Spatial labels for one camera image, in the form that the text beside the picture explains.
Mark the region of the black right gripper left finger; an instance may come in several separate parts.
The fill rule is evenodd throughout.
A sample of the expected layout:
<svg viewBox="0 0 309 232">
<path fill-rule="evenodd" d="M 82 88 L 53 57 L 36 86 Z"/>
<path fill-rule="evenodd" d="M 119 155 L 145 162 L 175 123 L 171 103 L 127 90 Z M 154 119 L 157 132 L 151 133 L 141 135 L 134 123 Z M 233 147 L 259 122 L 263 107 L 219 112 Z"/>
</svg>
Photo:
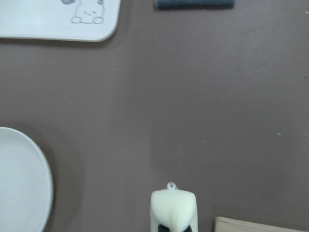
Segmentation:
<svg viewBox="0 0 309 232">
<path fill-rule="evenodd" d="M 170 229 L 168 227 L 165 227 L 164 225 L 160 224 L 160 225 L 158 225 L 158 232 L 170 232 Z"/>
</svg>

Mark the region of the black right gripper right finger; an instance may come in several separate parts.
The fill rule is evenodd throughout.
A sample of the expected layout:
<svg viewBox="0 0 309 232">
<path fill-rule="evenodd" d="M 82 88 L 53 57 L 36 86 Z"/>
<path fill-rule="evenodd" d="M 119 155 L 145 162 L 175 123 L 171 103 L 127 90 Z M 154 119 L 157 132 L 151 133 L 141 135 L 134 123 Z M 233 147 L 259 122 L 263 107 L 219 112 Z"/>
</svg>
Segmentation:
<svg viewBox="0 0 309 232">
<path fill-rule="evenodd" d="M 191 225 L 188 225 L 183 232 L 192 232 Z"/>
</svg>

